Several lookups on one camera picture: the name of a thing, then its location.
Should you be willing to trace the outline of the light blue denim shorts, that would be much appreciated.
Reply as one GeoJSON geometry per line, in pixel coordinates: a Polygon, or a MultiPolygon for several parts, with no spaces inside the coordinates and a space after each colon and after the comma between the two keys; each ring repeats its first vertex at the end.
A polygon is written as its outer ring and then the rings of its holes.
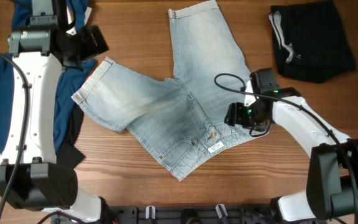
{"type": "Polygon", "coordinates": [[[173,76],[156,80],[104,59],[73,96],[96,123],[127,129],[172,176],[253,140],[224,122],[249,79],[246,60],[216,1],[169,10],[173,76]]]}

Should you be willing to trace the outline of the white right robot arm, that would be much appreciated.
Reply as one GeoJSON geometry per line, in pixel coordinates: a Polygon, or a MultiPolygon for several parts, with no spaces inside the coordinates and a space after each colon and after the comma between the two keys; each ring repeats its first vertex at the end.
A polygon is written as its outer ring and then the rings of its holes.
{"type": "Polygon", "coordinates": [[[277,124],[310,158],[306,189],[272,199],[271,222],[318,223],[353,215],[358,223],[358,139],[327,123],[298,90],[280,88],[270,68],[251,73],[237,93],[245,100],[229,105],[226,124],[241,125],[255,138],[277,124]]]}

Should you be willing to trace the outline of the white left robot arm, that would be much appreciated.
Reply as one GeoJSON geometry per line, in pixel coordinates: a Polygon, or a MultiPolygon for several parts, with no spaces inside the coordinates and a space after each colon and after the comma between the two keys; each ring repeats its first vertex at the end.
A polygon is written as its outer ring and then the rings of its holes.
{"type": "Polygon", "coordinates": [[[75,24],[72,1],[33,0],[29,23],[8,38],[6,62],[15,80],[9,135],[0,154],[0,204],[45,212],[51,220],[116,223],[105,199],[81,189],[75,170],[57,164],[53,121],[62,69],[108,49],[98,26],[70,34],[75,24]]]}

